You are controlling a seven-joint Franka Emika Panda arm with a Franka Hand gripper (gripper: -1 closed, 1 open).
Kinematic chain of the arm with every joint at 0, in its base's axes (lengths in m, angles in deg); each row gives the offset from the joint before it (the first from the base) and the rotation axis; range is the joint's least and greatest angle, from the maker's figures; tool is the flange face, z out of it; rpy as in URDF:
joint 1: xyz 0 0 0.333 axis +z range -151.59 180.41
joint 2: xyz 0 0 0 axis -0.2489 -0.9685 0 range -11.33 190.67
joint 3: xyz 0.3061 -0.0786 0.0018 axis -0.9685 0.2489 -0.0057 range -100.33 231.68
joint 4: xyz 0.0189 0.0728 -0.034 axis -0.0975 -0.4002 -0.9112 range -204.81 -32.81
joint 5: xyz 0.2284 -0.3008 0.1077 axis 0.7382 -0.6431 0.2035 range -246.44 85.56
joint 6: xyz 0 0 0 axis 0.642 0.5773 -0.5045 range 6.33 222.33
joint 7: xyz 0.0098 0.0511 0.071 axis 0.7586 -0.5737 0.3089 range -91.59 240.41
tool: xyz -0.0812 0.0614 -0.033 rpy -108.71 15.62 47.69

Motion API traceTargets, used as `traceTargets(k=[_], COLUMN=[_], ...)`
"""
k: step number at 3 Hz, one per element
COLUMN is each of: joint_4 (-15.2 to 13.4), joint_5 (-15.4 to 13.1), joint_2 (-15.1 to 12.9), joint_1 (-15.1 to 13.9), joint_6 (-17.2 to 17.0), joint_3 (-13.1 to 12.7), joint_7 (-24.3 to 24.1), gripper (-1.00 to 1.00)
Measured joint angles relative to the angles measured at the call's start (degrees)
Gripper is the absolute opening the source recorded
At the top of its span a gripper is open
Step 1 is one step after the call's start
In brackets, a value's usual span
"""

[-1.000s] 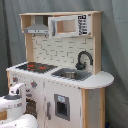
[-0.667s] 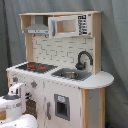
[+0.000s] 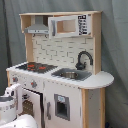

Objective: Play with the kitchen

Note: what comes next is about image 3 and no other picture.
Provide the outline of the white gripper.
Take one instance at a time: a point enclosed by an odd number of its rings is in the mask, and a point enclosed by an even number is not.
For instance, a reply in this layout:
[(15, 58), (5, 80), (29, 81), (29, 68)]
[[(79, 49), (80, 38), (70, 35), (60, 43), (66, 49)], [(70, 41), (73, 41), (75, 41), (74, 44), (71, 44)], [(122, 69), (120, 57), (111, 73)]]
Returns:
[(16, 104), (16, 113), (20, 114), (23, 111), (22, 108), (22, 86), (19, 83), (13, 84), (10, 87), (7, 87), (5, 90), (6, 96), (11, 96), (15, 100)]

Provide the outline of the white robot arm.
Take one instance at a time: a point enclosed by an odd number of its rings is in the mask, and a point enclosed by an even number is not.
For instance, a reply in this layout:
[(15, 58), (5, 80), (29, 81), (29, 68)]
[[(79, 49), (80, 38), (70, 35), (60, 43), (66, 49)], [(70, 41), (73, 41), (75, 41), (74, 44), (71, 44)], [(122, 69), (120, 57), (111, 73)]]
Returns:
[(22, 111), (22, 86), (13, 84), (0, 96), (0, 128), (38, 128), (31, 115), (20, 115)]

